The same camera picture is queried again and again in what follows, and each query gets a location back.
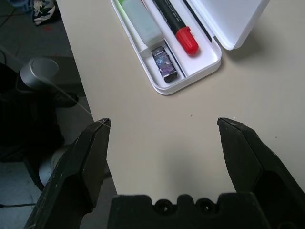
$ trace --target table surface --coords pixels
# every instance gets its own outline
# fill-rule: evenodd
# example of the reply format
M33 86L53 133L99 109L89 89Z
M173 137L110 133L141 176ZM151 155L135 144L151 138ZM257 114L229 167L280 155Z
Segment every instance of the table surface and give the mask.
M305 1L271 1L218 71L170 96L151 86L109 0L57 2L93 118L111 119L118 194L175 203L234 192L218 117L254 129L305 190Z

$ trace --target pen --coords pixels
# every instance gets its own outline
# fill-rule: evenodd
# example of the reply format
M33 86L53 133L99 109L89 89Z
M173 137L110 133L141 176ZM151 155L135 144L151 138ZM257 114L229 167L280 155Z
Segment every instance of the pen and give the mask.
M188 55L195 55L199 49L198 43L191 34L191 29L185 25L169 0L152 0L164 20L175 34Z

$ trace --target sneaker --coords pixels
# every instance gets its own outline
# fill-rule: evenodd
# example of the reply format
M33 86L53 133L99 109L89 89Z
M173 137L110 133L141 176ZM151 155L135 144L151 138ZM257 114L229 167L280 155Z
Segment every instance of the sneaker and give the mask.
M54 0L34 0L33 20L36 25L50 19L55 12Z

